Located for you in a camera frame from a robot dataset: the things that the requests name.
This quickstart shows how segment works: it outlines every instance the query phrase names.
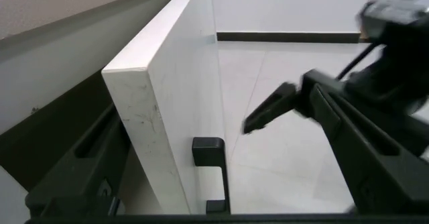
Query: white wall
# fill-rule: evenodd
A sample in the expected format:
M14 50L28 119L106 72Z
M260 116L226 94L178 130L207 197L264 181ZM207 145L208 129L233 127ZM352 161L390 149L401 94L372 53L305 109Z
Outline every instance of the white wall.
M218 32L358 32L366 0L214 0Z

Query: floor tile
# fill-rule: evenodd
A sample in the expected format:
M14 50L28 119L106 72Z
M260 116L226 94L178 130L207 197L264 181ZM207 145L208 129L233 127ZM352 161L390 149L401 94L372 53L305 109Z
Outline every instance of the floor tile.
M280 84L276 79L259 79L246 116ZM278 117L264 129L237 140L232 161L293 176L316 179L324 154L330 146L315 122L294 111Z
M317 123L290 112L251 135L239 132L243 118L281 83L298 84L313 68L335 76L365 47L367 44L219 44L227 140L237 140L230 141L235 146L227 146L229 157L233 151L229 163L233 213L342 213L350 209L353 199ZM354 70L373 63L379 53L378 48Z
M255 48L242 44L238 46L240 46L238 49L230 48L224 42L219 43L228 159L231 158L235 147L241 122L265 56L263 50L255 50Z
M298 84L301 76L314 68L336 76L354 56L314 52L268 52L259 78L280 79Z
M347 207L313 198L315 183L299 177L231 164L232 212L340 213Z

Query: tile grout line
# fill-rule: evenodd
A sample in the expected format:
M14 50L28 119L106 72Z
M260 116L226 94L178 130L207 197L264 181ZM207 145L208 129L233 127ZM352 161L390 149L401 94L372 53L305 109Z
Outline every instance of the tile grout line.
M255 81L255 84L253 85L252 93L250 94L249 102L247 103L247 106L246 106L246 111L245 111L245 113L244 113L244 117L246 117L246 114L247 114L247 112L248 112L248 110L249 110L250 102L251 102L252 97L253 97L253 94L254 94L254 92L255 92L256 84L257 84L257 82L258 82L258 80L259 80L259 75L261 74L262 66L263 66L263 64L265 63L265 59L266 59L267 54L268 54L268 50L266 50L266 51L263 53L262 63L261 63L261 66L259 67L259 71L258 71L257 76L256 76L256 81ZM242 127L243 127L243 122L241 122L241 127L240 127L240 130L239 130L239 134L238 134L238 135L237 135L237 137L235 138L235 141L234 141L234 148L233 148L233 151L231 152L231 156L229 157L228 163L230 163L230 162L232 161L232 159L233 159L234 151L235 151L235 148L237 147L237 141L238 141L238 139L239 139L239 137L240 137L240 135L241 135L241 129L242 129Z

